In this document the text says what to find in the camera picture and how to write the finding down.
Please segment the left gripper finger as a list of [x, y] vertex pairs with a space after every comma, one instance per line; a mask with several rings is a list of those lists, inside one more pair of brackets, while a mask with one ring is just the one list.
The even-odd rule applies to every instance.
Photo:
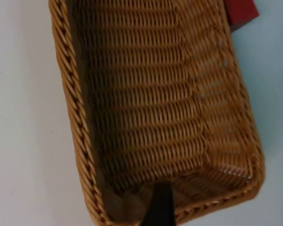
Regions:
[[175, 226], [175, 206], [169, 182], [157, 182], [141, 226]]

